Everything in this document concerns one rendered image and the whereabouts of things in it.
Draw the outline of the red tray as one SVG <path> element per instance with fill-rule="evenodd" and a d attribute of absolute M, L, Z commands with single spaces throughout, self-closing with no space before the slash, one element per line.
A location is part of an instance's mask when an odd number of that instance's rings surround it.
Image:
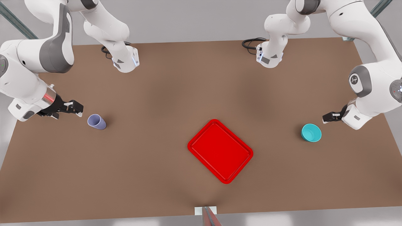
<path fill-rule="evenodd" d="M 222 183 L 231 183 L 253 157 L 253 150 L 217 119 L 187 144 L 188 150 Z"/>

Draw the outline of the lavender cup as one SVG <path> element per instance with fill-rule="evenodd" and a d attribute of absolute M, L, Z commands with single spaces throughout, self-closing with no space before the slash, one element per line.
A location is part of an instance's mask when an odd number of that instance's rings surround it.
<path fill-rule="evenodd" d="M 98 114 L 90 115 L 87 119 L 87 123 L 89 126 L 98 130 L 104 130 L 106 128 L 105 120 Z"/>

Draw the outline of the teal bowl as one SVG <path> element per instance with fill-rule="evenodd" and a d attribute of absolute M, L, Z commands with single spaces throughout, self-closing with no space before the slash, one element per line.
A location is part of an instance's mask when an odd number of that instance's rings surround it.
<path fill-rule="evenodd" d="M 322 132 L 315 124 L 305 124 L 301 129 L 302 138 L 310 143 L 318 142 L 322 137 Z"/>

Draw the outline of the silver frame post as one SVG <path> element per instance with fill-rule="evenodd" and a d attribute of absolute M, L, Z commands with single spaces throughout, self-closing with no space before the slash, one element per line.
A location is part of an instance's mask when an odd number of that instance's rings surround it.
<path fill-rule="evenodd" d="M 380 15 L 383 10 L 392 2 L 393 0 L 380 0 L 376 6 L 370 11 L 371 15 L 374 18 L 377 18 L 378 15 Z M 355 38 L 351 37 L 342 37 L 343 41 L 353 41 Z"/>
<path fill-rule="evenodd" d="M 217 219 L 217 207 L 195 207 L 195 215 L 202 216 L 202 226 L 222 226 Z"/>
<path fill-rule="evenodd" d="M 22 33 L 29 40 L 37 40 L 38 37 L 14 15 L 1 1 L 0 1 L 0 14 L 13 25 L 20 33 Z"/>

